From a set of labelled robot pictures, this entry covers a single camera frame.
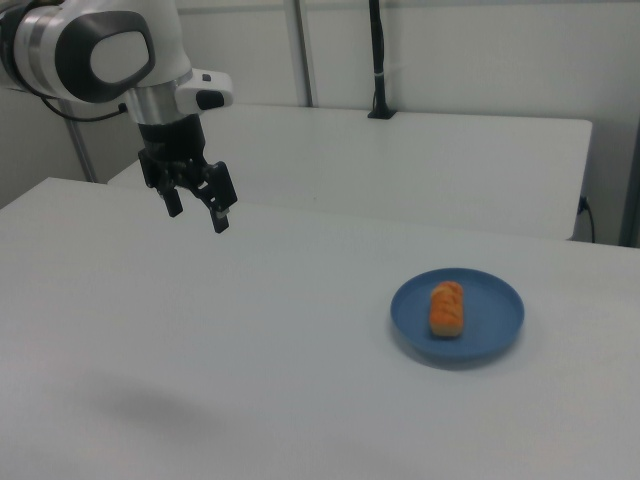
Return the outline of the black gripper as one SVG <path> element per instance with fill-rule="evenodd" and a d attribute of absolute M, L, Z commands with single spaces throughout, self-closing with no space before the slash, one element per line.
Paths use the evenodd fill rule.
<path fill-rule="evenodd" d="M 166 163 L 188 166 L 182 186 L 208 209 L 217 234 L 229 227 L 227 218 L 238 201 L 227 165 L 220 161 L 208 164 L 204 159 L 206 144 L 202 123 L 197 114 L 170 124 L 138 125 L 144 149 L 138 152 L 144 183 L 163 199 L 170 217 L 183 211 L 176 183 Z"/>

